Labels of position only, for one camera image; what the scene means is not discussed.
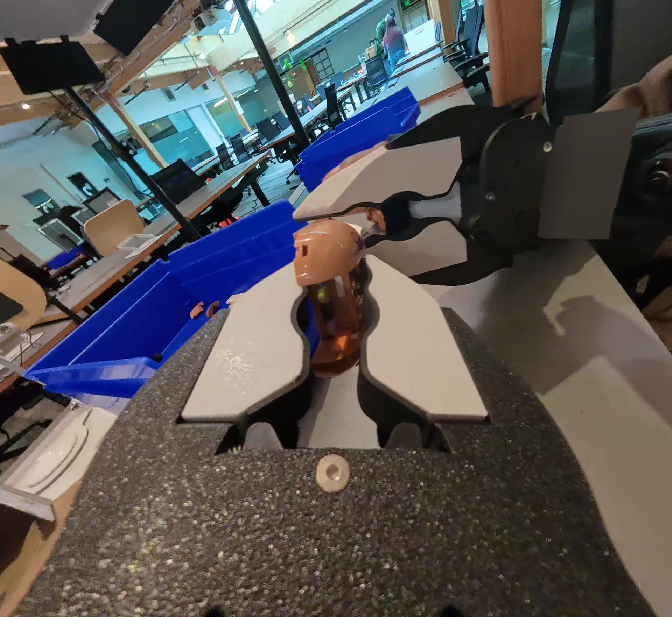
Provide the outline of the row of black office chairs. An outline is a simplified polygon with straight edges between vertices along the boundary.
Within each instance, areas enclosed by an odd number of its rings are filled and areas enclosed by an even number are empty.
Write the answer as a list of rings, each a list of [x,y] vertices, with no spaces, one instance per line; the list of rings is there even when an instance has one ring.
[[[235,94],[221,79],[214,79],[212,86],[220,93],[206,104],[207,112],[227,143],[234,150],[241,147],[240,151],[235,151],[236,155],[273,149],[278,154],[286,152],[296,164],[298,154],[316,141],[318,130],[324,129],[329,120],[327,101],[313,107],[302,103],[296,113],[305,133],[302,137],[278,101],[271,109],[265,107],[257,88],[247,88]]]

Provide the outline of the cardboard box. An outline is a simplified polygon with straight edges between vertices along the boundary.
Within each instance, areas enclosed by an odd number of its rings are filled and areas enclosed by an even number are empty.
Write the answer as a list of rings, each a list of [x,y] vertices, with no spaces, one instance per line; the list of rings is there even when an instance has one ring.
[[[51,558],[82,481],[54,502],[55,520],[1,506],[1,615],[11,616]]]

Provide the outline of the brown brick-built toy animal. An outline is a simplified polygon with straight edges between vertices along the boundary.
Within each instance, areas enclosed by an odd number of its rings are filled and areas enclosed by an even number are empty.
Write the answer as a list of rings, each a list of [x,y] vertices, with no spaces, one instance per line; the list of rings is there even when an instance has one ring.
[[[314,374],[340,376],[359,362],[365,333],[364,241],[349,224],[322,219],[294,235],[294,270],[307,290],[319,343],[311,361]]]

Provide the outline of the blue plastic bin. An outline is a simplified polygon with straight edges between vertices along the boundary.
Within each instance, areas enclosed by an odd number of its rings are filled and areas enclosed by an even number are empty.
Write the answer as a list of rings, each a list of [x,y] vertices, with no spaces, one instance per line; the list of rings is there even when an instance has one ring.
[[[245,293],[294,258],[295,206],[280,201],[153,263],[25,373],[54,394],[129,399],[208,320],[199,303]]]

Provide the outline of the small wooden divider panel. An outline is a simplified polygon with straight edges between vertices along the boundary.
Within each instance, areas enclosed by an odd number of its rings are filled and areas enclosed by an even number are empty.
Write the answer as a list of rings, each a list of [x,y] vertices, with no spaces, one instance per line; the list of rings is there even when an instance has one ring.
[[[99,258],[113,255],[118,245],[142,234],[146,223],[130,200],[119,201],[88,219],[83,232]]]

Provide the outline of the white plastic lid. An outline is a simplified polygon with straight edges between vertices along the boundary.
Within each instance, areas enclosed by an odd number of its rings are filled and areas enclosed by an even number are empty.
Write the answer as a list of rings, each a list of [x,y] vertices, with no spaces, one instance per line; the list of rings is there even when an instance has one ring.
[[[5,494],[53,502],[83,478],[118,418],[109,410],[72,401],[1,477]]]

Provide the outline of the stack of nested blue bins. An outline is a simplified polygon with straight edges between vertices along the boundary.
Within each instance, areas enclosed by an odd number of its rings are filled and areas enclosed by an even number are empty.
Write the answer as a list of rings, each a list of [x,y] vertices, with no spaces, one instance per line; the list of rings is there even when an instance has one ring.
[[[320,135],[299,155],[296,169],[304,187],[313,191],[343,160],[407,132],[416,126],[420,113],[418,101],[406,86]]]

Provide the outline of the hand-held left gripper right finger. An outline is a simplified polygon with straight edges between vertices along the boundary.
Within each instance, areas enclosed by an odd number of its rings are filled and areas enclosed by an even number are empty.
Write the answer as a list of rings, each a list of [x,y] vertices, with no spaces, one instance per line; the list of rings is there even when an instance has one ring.
[[[488,411],[438,302],[373,255],[359,369],[375,388],[430,422],[484,421]]]

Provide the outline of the black framed dark panel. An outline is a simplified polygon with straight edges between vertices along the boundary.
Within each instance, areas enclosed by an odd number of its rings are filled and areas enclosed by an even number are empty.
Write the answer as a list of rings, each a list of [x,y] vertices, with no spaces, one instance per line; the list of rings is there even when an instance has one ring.
[[[598,109],[611,90],[614,0],[560,0],[545,104],[550,123]]]

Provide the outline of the black stand pole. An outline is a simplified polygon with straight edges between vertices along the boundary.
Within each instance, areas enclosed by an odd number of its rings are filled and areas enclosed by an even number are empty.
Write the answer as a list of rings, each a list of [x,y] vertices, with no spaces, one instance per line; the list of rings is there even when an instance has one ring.
[[[297,139],[296,144],[299,150],[305,150],[310,144],[309,137],[307,135],[304,126],[300,121],[298,114],[294,109],[292,102],[290,101],[290,96],[287,93],[281,81],[281,76],[277,68],[275,67],[272,57],[270,56],[269,50],[267,49],[267,46],[259,31],[256,21],[253,18],[251,11],[249,10],[247,0],[233,0],[233,1],[236,9],[239,12],[242,22],[245,25],[247,33],[251,38],[251,41],[253,42],[257,54],[264,65],[264,68],[273,85],[273,88],[276,94],[278,95],[281,105],[286,112],[286,116],[290,121],[292,129],[294,130]]]
[[[155,180],[148,175],[145,170],[138,164],[131,155],[130,151],[122,145],[110,132],[110,130],[102,123],[96,116],[89,104],[79,95],[71,86],[66,86],[64,92],[76,104],[78,109],[84,114],[93,128],[109,143],[113,153],[123,160],[130,168],[130,170],[139,177],[139,179],[146,185],[151,194],[158,199],[169,214],[180,225],[181,230],[187,237],[189,242],[195,242],[201,238],[197,229],[191,224],[190,220],[185,217],[179,207],[171,200],[171,198],[164,192],[164,190],[155,182]]]

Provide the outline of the long grey desk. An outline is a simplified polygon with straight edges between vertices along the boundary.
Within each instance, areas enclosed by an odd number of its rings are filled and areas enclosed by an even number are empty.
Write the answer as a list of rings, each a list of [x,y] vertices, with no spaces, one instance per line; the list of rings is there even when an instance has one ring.
[[[232,185],[237,184],[242,177],[250,173],[256,166],[271,155],[266,150],[248,161],[237,166],[228,174],[214,178],[211,183],[193,193],[185,201],[178,205],[178,209],[187,219],[191,220],[205,211],[211,204],[227,191]],[[80,312],[100,294],[105,292],[118,280],[123,278],[129,271],[135,268],[141,261],[146,260],[157,248],[172,239],[181,229],[180,224],[169,214],[162,215],[151,225],[147,226],[144,234],[152,235],[153,239],[135,257],[128,257],[124,251],[116,251],[111,256],[106,256],[90,267],[79,273],[69,282],[69,287],[56,294],[56,299],[65,307]]]

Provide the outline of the person's right forearm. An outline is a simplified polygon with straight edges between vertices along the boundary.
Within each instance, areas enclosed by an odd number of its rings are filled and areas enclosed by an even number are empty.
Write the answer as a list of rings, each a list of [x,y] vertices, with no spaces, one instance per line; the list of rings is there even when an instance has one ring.
[[[652,67],[637,83],[618,89],[596,112],[639,109],[639,119],[671,113],[671,56]]]

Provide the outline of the black wood-edged divider panel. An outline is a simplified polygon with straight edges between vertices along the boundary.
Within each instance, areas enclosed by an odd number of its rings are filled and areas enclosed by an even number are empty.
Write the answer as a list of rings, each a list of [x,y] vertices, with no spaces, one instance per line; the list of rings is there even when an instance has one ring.
[[[21,332],[40,322],[46,311],[46,293],[36,281],[1,260],[1,324]]]

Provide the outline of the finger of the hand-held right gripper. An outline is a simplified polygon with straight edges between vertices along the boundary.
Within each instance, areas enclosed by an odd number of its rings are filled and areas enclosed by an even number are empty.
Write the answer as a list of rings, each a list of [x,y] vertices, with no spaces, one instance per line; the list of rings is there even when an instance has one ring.
[[[441,197],[462,164],[459,137],[388,150],[377,148],[318,185],[295,209],[297,222],[342,216],[403,193]]]
[[[468,260],[467,243],[452,221],[412,221],[400,234],[370,234],[366,253],[416,277]]]

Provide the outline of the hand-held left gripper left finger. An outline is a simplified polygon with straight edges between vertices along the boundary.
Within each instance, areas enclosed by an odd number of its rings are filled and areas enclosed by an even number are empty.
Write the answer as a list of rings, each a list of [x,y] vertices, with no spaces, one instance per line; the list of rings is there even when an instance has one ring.
[[[233,303],[185,403],[186,422],[242,421],[302,384],[308,341],[298,325],[305,289],[273,273]]]

